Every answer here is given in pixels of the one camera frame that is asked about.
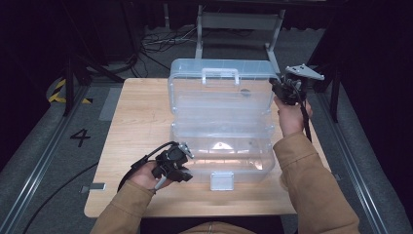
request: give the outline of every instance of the plastic box handle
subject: plastic box handle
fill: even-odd
[[[203,85],[207,83],[208,77],[234,77],[235,85],[240,85],[240,75],[235,68],[203,68]]]

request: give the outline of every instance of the gray carpet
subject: gray carpet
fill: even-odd
[[[165,30],[158,28],[156,31],[148,31],[147,33],[163,31]],[[283,71],[287,65],[306,62],[322,34],[322,30],[283,30],[275,49],[281,70]],[[211,32],[205,37],[203,58],[267,59],[263,45],[267,42],[266,38],[270,38],[269,36],[270,34],[266,32],[258,31],[252,33]],[[188,41],[181,45],[175,45],[165,52],[148,55],[161,64],[170,66],[174,59],[193,58],[195,56],[195,43]],[[135,69],[142,77],[169,77],[167,69],[144,56],[141,56]],[[134,77],[131,71],[119,75],[124,78]],[[115,84],[105,77],[94,78],[86,96],[86,98],[92,98],[93,103],[81,104],[76,110],[54,154],[54,160],[19,221],[15,233],[22,233],[34,212],[61,185],[99,160],[120,88],[121,85]],[[312,121],[324,153],[332,172],[341,177],[338,181],[339,185],[360,217],[360,232],[373,233],[353,182],[343,165],[343,156],[338,142],[326,124],[329,116],[321,111],[322,105],[319,96],[328,98],[329,92],[325,94],[309,92],[309,101],[315,110]],[[52,103],[49,111],[1,172],[0,207],[2,209],[0,210],[0,218],[2,220],[6,218],[25,180],[47,147],[57,123],[61,119],[63,110],[63,103]],[[383,174],[343,89],[340,93],[338,111],[339,127],[350,146],[389,233],[413,233],[404,209]],[[70,137],[81,130],[87,130],[87,136],[91,138],[85,139],[82,146],[79,147],[79,139],[71,139]],[[59,191],[36,216],[28,233],[89,233],[95,219],[85,217],[83,209],[88,194],[79,191],[83,185],[89,185],[92,182],[94,172],[95,168],[86,171]],[[294,233],[297,225],[296,215],[283,215],[282,223],[284,233]]]

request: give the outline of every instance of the yellow tape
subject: yellow tape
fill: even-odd
[[[53,91],[51,97],[49,97],[49,102],[61,102],[66,103],[65,97],[59,97],[58,93],[60,93],[61,88],[66,84],[66,79],[61,78],[61,80],[57,83],[55,90]],[[83,104],[92,104],[94,100],[92,98],[84,98],[82,100]]]

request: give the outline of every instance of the number 4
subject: number 4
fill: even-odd
[[[84,140],[84,139],[91,138],[90,136],[86,136],[86,133],[87,133],[87,132],[88,132],[88,130],[82,129],[82,130],[79,131],[78,133],[70,136],[70,138],[80,139],[80,142],[79,142],[79,144],[78,144],[78,147],[82,147],[83,140]]]

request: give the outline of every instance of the metal rail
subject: metal rail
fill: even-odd
[[[47,145],[45,151],[40,157],[36,167],[34,168],[31,175],[27,178],[26,183],[24,184],[23,189],[21,190],[18,198],[13,204],[12,209],[9,211],[6,219],[3,221],[3,224],[0,227],[0,233],[13,233],[16,226],[19,224],[19,221],[26,210],[28,204],[30,203],[34,193],[36,192],[37,187],[43,179],[49,165],[55,157],[55,152],[60,144],[61,137],[63,136],[71,118],[73,117],[76,109],[82,102],[83,98],[86,95],[89,87],[81,86],[78,89],[77,95],[74,100],[73,109],[69,112],[66,117],[62,117],[58,123],[56,130],[52,136],[51,141]]]
[[[318,98],[322,110],[328,119],[328,124],[339,143],[340,149],[343,153],[344,165],[349,172],[350,179],[353,182],[353,186],[356,189],[357,196],[361,201],[368,221],[370,222],[371,228],[373,229],[374,233],[389,233],[385,223],[383,222],[383,219],[377,211],[370,191],[357,167],[357,163],[353,157],[349,145],[346,142],[340,125],[334,123],[331,116],[329,115],[329,104],[327,98],[324,95],[316,95],[316,97]]]

